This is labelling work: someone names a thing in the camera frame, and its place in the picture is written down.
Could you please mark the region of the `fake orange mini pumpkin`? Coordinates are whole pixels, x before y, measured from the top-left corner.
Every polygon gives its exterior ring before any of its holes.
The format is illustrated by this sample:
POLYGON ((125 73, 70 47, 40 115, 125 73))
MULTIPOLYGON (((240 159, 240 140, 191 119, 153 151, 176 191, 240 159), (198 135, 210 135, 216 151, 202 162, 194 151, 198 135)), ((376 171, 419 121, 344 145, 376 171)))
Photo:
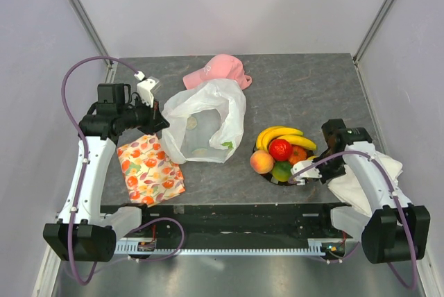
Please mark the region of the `fake orange mini pumpkin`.
POLYGON ((288 162, 291 163, 292 165, 295 165, 298 162, 307 159, 307 152, 303 147, 293 145, 292 150, 293 150, 293 152, 288 158, 288 162))

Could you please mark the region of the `fake banana bunch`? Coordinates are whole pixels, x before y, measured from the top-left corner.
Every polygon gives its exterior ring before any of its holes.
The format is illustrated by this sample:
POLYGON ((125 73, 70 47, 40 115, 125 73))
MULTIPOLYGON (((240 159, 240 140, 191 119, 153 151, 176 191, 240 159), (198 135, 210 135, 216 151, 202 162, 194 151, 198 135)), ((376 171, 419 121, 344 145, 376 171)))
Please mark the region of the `fake banana bunch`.
POLYGON ((271 142, 275 139, 286 140, 291 145, 296 145, 308 151, 316 151, 317 145, 304 136, 297 128, 286 126, 272 126, 263 130, 256 138, 255 150, 268 151, 271 142))

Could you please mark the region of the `white plastic bag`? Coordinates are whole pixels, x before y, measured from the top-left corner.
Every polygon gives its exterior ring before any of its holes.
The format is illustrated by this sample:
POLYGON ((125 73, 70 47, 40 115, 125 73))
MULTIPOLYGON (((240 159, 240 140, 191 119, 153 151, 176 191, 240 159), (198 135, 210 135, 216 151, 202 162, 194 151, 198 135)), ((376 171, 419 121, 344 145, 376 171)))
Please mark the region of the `white plastic bag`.
POLYGON ((161 132, 161 147, 176 164, 224 163, 242 141, 245 113, 246 97, 235 80, 205 81, 164 104, 170 126, 161 132))

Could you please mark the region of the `fake red apple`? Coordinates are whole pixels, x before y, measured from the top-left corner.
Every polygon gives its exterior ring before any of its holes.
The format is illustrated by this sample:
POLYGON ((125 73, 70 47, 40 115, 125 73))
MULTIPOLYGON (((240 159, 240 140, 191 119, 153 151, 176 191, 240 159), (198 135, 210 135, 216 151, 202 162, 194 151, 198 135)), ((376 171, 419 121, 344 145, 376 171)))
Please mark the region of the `fake red apple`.
POLYGON ((293 153, 292 145, 285 139, 274 139, 268 145, 268 152, 274 160, 287 161, 293 153))

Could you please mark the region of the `fake yellow lemon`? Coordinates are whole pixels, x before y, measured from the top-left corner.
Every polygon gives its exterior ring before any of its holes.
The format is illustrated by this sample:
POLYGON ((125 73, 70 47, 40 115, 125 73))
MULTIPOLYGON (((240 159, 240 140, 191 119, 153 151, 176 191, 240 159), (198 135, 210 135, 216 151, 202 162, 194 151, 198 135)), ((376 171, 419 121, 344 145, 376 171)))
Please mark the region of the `fake yellow lemon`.
POLYGON ((277 161, 274 164, 273 169, 271 170, 271 175, 278 182, 285 183, 292 176, 291 173, 292 167, 293 165, 288 161, 282 161, 282 162, 277 161))

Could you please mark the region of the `fake peach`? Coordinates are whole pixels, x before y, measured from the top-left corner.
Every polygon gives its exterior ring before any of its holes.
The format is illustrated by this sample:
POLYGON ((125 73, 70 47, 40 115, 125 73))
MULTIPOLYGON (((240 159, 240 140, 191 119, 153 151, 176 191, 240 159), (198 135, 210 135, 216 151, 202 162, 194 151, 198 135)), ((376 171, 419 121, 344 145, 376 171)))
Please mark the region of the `fake peach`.
POLYGON ((250 165, 258 174, 269 173, 274 167, 273 157, 264 150, 255 151, 250 157, 250 165))

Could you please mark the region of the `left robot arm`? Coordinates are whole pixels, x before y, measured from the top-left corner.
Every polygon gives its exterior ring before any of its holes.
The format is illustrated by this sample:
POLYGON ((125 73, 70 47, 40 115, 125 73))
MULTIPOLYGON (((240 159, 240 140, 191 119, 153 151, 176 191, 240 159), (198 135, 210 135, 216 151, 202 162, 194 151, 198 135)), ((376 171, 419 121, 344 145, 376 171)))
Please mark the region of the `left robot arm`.
POLYGON ((134 92, 129 84, 98 86, 97 101, 78 125, 83 136, 69 195, 58 220, 46 224, 43 230, 44 240, 61 260, 108 262, 117 242, 130 231, 138 237, 150 233, 153 225, 144 215, 145 205, 125 204, 105 216, 101 213, 101 196, 122 133, 136 128, 154 135, 169 127, 153 96, 158 85, 157 79, 147 78, 134 92))

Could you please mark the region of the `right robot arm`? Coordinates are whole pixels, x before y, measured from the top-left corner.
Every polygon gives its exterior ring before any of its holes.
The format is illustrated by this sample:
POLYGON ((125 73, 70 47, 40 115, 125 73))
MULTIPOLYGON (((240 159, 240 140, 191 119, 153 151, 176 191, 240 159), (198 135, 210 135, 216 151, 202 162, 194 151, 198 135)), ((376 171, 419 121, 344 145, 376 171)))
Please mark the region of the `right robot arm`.
POLYGON ((430 225, 427 208, 415 206, 395 184, 365 128, 348 128, 342 119, 330 119, 321 129, 327 144, 321 157, 328 159, 318 167, 321 182, 337 190, 347 190, 354 182, 370 212, 364 214, 347 198, 345 207, 318 219, 319 232, 333 237, 345 231, 360 241, 373 264, 407 261, 412 255, 421 260, 430 225))

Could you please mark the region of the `white folded towel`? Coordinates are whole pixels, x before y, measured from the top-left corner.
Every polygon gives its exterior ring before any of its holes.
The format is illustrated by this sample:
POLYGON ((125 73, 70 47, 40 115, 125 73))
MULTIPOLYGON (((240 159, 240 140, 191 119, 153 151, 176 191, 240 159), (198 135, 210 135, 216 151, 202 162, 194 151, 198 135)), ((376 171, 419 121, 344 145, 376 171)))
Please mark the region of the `white folded towel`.
POLYGON ((388 191, 386 181, 374 163, 366 164, 366 171, 361 164, 346 164, 343 176, 331 179, 328 189, 342 202, 350 204, 353 209, 367 217, 373 215, 372 204, 388 191))

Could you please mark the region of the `floral orange cloth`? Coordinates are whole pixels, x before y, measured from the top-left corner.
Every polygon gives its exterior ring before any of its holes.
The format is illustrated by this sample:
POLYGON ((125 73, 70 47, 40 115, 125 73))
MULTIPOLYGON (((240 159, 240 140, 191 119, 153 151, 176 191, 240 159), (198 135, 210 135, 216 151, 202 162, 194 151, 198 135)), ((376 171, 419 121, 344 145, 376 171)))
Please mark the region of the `floral orange cloth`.
POLYGON ((155 135, 143 135, 120 146, 117 157, 130 201, 149 207, 185 192, 183 174, 172 162, 155 135))

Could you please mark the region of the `dark striped ceramic plate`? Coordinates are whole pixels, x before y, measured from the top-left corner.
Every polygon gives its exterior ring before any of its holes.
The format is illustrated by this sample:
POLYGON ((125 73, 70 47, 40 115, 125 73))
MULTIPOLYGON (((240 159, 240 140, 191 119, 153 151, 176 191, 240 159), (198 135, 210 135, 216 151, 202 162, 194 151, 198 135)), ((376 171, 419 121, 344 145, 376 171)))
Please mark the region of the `dark striped ceramic plate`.
POLYGON ((293 175, 293 164, 288 161, 275 161, 271 154, 263 150, 255 151, 250 157, 253 170, 270 183, 288 185, 293 175))

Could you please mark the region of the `pink baseball cap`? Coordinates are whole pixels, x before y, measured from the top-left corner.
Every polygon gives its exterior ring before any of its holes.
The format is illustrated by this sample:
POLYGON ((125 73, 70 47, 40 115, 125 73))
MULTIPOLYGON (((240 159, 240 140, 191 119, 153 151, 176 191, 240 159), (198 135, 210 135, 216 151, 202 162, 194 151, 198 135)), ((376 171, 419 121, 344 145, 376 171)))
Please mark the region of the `pink baseball cap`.
POLYGON ((190 90, 205 81, 220 78, 235 80, 242 90, 248 88, 253 81, 245 73, 242 61, 228 54, 214 56, 203 68, 187 74, 182 80, 186 89, 190 90))

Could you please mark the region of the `right aluminium frame post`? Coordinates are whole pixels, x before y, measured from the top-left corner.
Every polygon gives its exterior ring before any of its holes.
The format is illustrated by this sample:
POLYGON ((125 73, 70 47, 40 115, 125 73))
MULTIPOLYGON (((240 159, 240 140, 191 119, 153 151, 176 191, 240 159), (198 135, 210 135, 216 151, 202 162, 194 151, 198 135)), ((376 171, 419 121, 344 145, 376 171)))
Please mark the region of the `right aluminium frame post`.
POLYGON ((358 65, 360 60, 363 58, 368 47, 370 46, 370 43, 373 41, 378 30, 381 28, 382 24, 384 23, 384 20, 386 19, 390 10, 394 6, 395 1, 396 0, 383 0, 369 29, 366 31, 366 34, 364 35, 364 38, 361 41, 356 53, 353 55, 352 59, 356 65, 358 65))

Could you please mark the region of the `aluminium frame post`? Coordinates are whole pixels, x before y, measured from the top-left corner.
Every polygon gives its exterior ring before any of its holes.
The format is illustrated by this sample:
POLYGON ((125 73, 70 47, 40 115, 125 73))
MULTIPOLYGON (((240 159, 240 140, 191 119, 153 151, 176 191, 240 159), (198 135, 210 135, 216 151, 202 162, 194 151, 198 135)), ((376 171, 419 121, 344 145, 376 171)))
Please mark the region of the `aluminium frame post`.
POLYGON ((396 0, 383 0, 369 29, 366 31, 366 34, 364 35, 364 38, 361 41, 356 53, 353 55, 352 59, 356 65, 358 65, 360 60, 363 58, 368 47, 370 46, 370 43, 373 41, 378 30, 381 28, 382 24, 384 23, 384 20, 386 19, 390 10, 394 6, 395 1, 396 0))
POLYGON ((82 1, 81 0, 68 0, 68 2, 70 3, 73 11, 75 12, 80 23, 82 24, 85 32, 87 33, 87 36, 89 37, 89 39, 93 43, 98 54, 100 56, 109 56, 109 53, 108 53, 102 39, 99 37, 99 34, 92 23, 92 20, 90 19, 89 15, 87 14, 87 11, 86 11, 82 1))

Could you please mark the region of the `left aluminium frame post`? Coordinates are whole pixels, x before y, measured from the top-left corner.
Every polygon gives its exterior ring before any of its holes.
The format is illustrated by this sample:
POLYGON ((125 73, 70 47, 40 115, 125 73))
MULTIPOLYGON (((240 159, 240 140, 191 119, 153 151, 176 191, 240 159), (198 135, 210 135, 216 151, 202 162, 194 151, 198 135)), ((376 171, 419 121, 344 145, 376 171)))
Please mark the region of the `left aluminium frame post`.
POLYGON ((90 19, 89 15, 87 14, 87 11, 86 11, 82 1, 81 0, 68 0, 68 2, 70 3, 73 11, 75 12, 80 23, 82 24, 85 32, 87 33, 87 36, 89 37, 89 39, 93 43, 98 54, 100 56, 109 56, 109 53, 108 53, 102 39, 99 37, 99 34, 92 23, 92 20, 90 19))

